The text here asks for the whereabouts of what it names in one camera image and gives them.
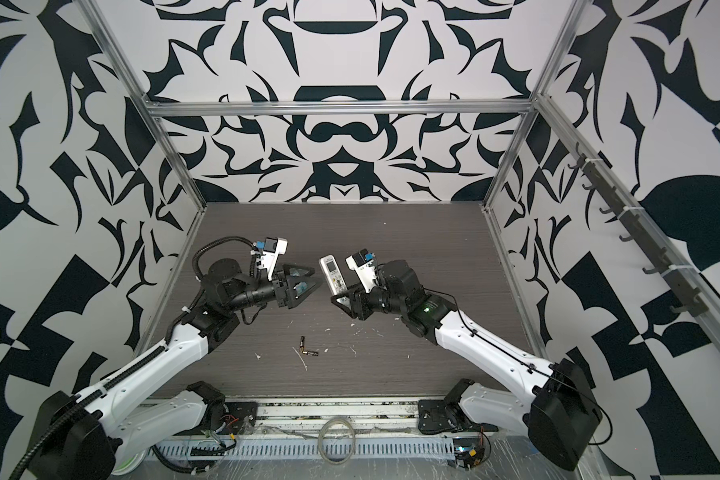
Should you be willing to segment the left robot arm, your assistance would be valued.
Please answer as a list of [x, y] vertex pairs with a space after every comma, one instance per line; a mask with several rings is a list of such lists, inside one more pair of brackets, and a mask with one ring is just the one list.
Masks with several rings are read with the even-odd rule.
[[41, 404], [12, 478], [29, 471], [38, 479], [106, 479], [177, 433], [217, 429], [225, 396], [205, 382], [158, 405], [141, 404], [220, 346], [239, 326], [244, 309], [269, 303], [293, 309], [321, 283], [310, 267], [286, 264], [271, 278], [255, 279], [232, 259], [214, 262], [200, 279], [196, 299], [162, 340], [99, 382], [73, 395], [57, 392]]

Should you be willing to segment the white remote control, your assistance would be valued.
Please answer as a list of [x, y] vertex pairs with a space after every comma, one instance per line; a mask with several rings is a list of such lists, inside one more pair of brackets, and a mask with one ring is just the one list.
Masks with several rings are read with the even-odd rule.
[[331, 294], [344, 295], [348, 288], [335, 257], [333, 255], [322, 257], [320, 266]]

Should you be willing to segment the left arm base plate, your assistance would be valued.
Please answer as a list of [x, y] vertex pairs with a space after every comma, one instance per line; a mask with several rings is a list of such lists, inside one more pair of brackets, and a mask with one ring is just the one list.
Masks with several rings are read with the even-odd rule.
[[212, 406], [200, 423], [177, 436], [200, 435], [213, 430], [217, 435], [238, 435], [253, 428], [257, 421], [259, 404], [255, 401], [225, 402]]

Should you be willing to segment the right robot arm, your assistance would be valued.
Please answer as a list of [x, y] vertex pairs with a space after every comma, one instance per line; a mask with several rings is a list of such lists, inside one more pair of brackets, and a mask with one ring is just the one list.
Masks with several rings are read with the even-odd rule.
[[524, 435], [557, 467], [576, 469], [607, 417], [580, 366], [532, 355], [489, 332], [453, 295], [425, 288], [404, 260], [377, 264], [372, 254], [361, 251], [346, 263], [358, 277], [353, 285], [346, 283], [333, 256], [320, 260], [333, 305], [355, 320], [376, 312], [394, 314], [415, 336], [477, 366], [507, 391], [462, 382], [450, 393], [457, 414], [472, 424]]

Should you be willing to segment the wall hook rail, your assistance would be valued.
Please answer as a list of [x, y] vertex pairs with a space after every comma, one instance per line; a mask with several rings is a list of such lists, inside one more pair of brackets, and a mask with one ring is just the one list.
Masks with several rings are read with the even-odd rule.
[[580, 170], [589, 181], [583, 186], [586, 191], [596, 192], [605, 202], [600, 208], [603, 215], [612, 216], [625, 229], [620, 235], [621, 242], [634, 242], [648, 260], [650, 266], [643, 267], [645, 275], [659, 275], [679, 300], [679, 306], [671, 306], [673, 313], [688, 313], [700, 317], [709, 311], [702, 299], [702, 290], [690, 276], [692, 267], [672, 253], [669, 241], [659, 233], [659, 228], [647, 211], [637, 205], [637, 201], [625, 190], [620, 181], [610, 173], [610, 168], [601, 158], [588, 157], [581, 149], [581, 143], [575, 143], [577, 157], [568, 168]]

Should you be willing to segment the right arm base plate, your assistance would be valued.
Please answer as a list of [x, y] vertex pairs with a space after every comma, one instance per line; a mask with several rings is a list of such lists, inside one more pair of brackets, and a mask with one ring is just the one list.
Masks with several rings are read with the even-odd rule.
[[423, 435], [460, 432], [498, 432], [492, 424], [471, 421], [456, 403], [421, 399], [417, 402], [417, 429]]

